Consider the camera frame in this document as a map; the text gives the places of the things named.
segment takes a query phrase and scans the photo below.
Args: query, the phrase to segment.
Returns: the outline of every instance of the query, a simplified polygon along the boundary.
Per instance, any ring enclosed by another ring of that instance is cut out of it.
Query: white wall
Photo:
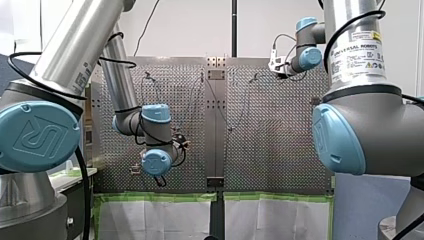
[[[6,3],[11,5],[17,51],[40,51],[45,47],[71,2],[0,0],[0,6]],[[120,26],[125,33],[128,55],[134,53],[138,37],[155,2],[139,0],[131,12],[122,15]],[[421,84],[424,37],[422,2],[408,0],[405,4],[403,1],[387,1],[384,9],[388,14],[380,22],[388,79],[411,95],[424,94],[424,84]],[[299,19],[315,16],[319,21],[323,20],[323,12],[315,0],[239,0],[238,13],[239,57],[268,57],[274,37],[279,33],[294,35]],[[10,29],[2,26],[0,38],[2,32]],[[291,40],[280,39],[279,54],[285,55],[292,44]],[[161,0],[138,52],[139,56],[170,57],[230,54],[230,0]]]
[[[137,1],[122,14],[127,54],[132,55],[156,0]],[[224,56],[231,53],[231,1],[161,0],[141,41],[140,56]]]

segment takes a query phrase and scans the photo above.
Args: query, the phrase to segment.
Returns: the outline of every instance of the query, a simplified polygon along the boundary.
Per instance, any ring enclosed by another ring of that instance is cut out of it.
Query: cable
[[[324,3],[322,2],[322,0],[318,0],[318,3],[321,9],[324,9]]]
[[[361,20],[363,18],[369,17],[369,16],[374,16],[374,15],[379,15],[378,19],[381,19],[384,16],[386,16],[386,12],[381,11],[381,10],[376,10],[376,11],[370,11],[370,12],[361,14],[361,15],[354,17],[354,18],[350,19],[349,21],[347,21],[341,28],[339,28],[333,34],[333,36],[328,41],[327,47],[325,48],[325,52],[324,52],[324,67],[325,67],[325,71],[327,73],[328,73],[328,62],[327,62],[328,57],[330,56],[330,52],[331,52],[333,45],[336,43],[336,41],[340,37],[340,35],[342,35],[350,27],[350,25],[352,25],[354,22]]]
[[[179,126],[180,127],[182,127],[182,125],[183,125],[183,123],[185,122],[185,120],[186,120],[186,117],[187,117],[187,113],[190,111],[190,108],[191,108],[191,103],[192,103],[192,96],[193,96],[193,92],[194,92],[194,88],[196,87],[196,84],[199,82],[199,81],[203,81],[203,77],[200,77],[200,78],[197,78],[193,83],[192,83],[192,85],[191,85],[191,89],[190,89],[190,95],[189,95],[189,98],[188,98],[188,105],[187,105],[187,108],[185,109],[185,111],[184,111],[184,113],[183,113],[183,117],[181,118],[181,121],[179,122]]]
[[[141,39],[144,37],[144,34],[146,34],[147,28],[149,27],[150,20],[152,20],[153,14],[155,13],[156,7],[158,6],[159,2],[160,2],[160,0],[157,0],[156,1],[155,6],[153,7],[152,12],[150,13],[149,18],[147,19],[146,25],[144,26],[143,33],[138,38],[137,47],[136,47],[135,52],[134,52],[134,57],[137,55],[138,49],[140,48]]]
[[[112,34],[112,36],[109,37],[107,42],[109,43],[110,41],[112,41],[117,36],[120,36],[122,39],[124,39],[124,33],[123,32],[117,32],[117,33]]]
[[[400,233],[398,233],[393,240],[401,240],[403,237],[408,235],[408,233],[412,232],[416,227],[420,226],[424,222],[424,214],[415,219],[412,223],[410,223],[405,229],[403,229]]]
[[[272,48],[273,48],[273,49],[276,49],[276,48],[277,48],[277,40],[278,40],[280,37],[290,38],[291,40],[293,40],[293,41],[295,41],[295,42],[296,42],[296,39],[295,39],[294,37],[292,37],[292,36],[288,35],[288,34],[285,34],[285,33],[278,34],[278,35],[275,37],[275,39],[274,39],[274,43],[272,44]]]
[[[117,59],[111,59],[111,58],[105,58],[105,57],[100,57],[99,59],[103,60],[103,61],[107,61],[107,62],[131,65],[131,66],[128,67],[129,69],[137,67],[137,64],[135,62],[131,62],[131,61],[123,61],[123,60],[117,60]]]
[[[79,95],[74,95],[74,94],[70,94],[70,93],[66,93],[66,92],[62,92],[59,90],[56,90],[54,88],[51,88],[35,79],[33,79],[32,77],[30,77],[28,74],[26,74],[24,71],[22,71],[18,66],[16,66],[15,62],[13,61],[13,59],[20,57],[20,56],[38,56],[41,55],[42,52],[18,52],[18,53],[12,53],[9,55],[8,59],[7,59],[7,63],[9,64],[9,66],[17,73],[19,74],[21,77],[25,78],[26,80],[30,81],[31,83],[33,83],[34,85],[36,85],[37,87],[43,88],[47,91],[50,91],[52,93],[57,93],[60,94],[62,96],[65,97],[69,97],[72,99],[77,99],[77,100],[87,100],[86,97],[82,97]]]
[[[166,187],[167,183],[166,183],[165,177],[164,176],[160,176],[160,178],[162,179],[162,182],[163,183],[161,183],[157,177],[153,177],[153,179],[155,179],[155,182],[158,185],[158,187]]]
[[[419,104],[423,104],[424,105],[424,100],[423,99],[420,99],[420,98],[412,97],[412,96],[405,95],[405,94],[402,94],[402,98],[408,99],[408,100],[411,100],[413,102],[416,102],[416,103],[419,103]]]
[[[381,9],[383,9],[384,4],[386,4],[386,0],[383,0],[380,4],[380,8],[378,9],[379,11],[381,11]]]
[[[83,240],[88,240],[90,236],[90,223],[91,223],[91,191],[90,181],[88,179],[87,166],[85,165],[84,156],[81,153],[81,149],[78,146],[75,150],[78,164],[81,169],[82,184],[84,188],[84,231]]]

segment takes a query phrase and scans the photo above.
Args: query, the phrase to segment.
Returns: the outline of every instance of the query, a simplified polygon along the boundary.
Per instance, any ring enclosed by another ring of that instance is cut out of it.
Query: label sticker
[[[358,40],[378,40],[381,42],[381,35],[376,31],[362,31],[352,33],[352,41]]]
[[[75,93],[81,94],[84,91],[92,72],[93,67],[89,63],[84,63],[72,86]]]
[[[357,40],[333,49],[330,53],[332,82],[374,74],[386,77],[383,47],[379,40]]]

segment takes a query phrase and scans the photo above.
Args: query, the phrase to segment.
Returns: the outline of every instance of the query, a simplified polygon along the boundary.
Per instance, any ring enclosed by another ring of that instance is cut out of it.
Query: perforated metal panel
[[[165,191],[165,192],[204,192],[205,176],[205,115],[203,74],[206,61],[198,58],[135,58],[139,67],[132,72],[134,87],[140,103],[167,103],[171,109],[172,127],[191,141],[186,162],[173,168],[166,175],[167,187],[158,188],[153,178],[142,174],[131,176],[129,167],[140,162],[143,147],[135,144],[134,137],[126,137],[112,130],[114,115],[112,102],[106,82],[102,76],[98,99],[100,107],[94,112],[99,119],[94,122],[99,126],[99,144],[97,165],[102,166],[95,181],[97,192],[123,191]]]
[[[226,59],[225,66],[211,66],[201,58],[135,61],[140,67],[132,75],[140,103],[170,105],[172,125],[180,127],[192,142],[187,161],[167,174],[168,186],[164,189],[144,174],[131,176],[129,167],[140,161],[142,147],[135,144],[133,137],[112,130],[112,103],[105,80],[98,77],[93,80],[92,91],[96,106],[93,158],[101,168],[95,181],[96,191],[204,192],[206,177],[210,173],[220,177],[220,172],[224,172],[225,191],[329,193],[331,173],[315,154],[311,131],[311,100],[328,89],[322,69],[310,71],[304,80],[293,82],[278,80],[269,72],[266,59]],[[209,92],[212,87],[202,81],[213,67],[226,76],[224,80],[211,80],[221,100],[215,103],[215,109]],[[155,81],[146,78],[146,72]],[[218,83],[224,83],[224,87],[218,87]],[[218,127],[222,125],[230,130]],[[226,144],[218,143],[221,136]],[[207,139],[215,139],[215,145],[206,145]],[[207,157],[206,152],[213,153],[215,158]]]
[[[331,174],[318,160],[311,99],[328,90],[322,68],[278,80],[265,60],[228,59],[226,191],[325,194]]]

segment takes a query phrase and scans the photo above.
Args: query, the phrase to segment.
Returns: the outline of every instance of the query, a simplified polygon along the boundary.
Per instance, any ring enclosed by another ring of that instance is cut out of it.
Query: robotic arm
[[[75,1],[29,75],[14,65],[13,57],[34,53],[10,56],[10,65],[25,79],[11,82],[0,99],[1,238],[67,239],[66,197],[55,194],[45,171],[64,163],[74,152],[82,158],[78,122],[83,113],[80,101],[85,98],[81,95],[102,54],[116,111],[113,127],[123,135],[145,136],[144,171],[156,179],[170,170],[178,156],[185,155],[184,136],[171,134],[169,107],[140,107],[128,67],[107,61],[126,58],[116,23],[134,3]]]
[[[316,67],[321,53],[314,44],[327,42],[331,88],[315,108],[312,126],[319,159],[337,173],[412,177],[396,218],[398,235],[390,239],[423,239],[424,105],[387,81],[378,24],[385,12],[376,9],[374,0],[324,1],[325,38],[314,18],[302,19],[296,57],[283,63],[287,71],[271,71],[292,76]]]
[[[127,58],[118,24],[103,56],[101,59],[121,62]],[[116,114],[112,126],[120,134],[145,137],[146,149],[141,153],[141,166],[157,181],[157,177],[165,175],[179,156],[185,156],[188,142],[181,134],[171,134],[171,116],[166,104],[139,106],[128,66],[113,61],[101,62]]]

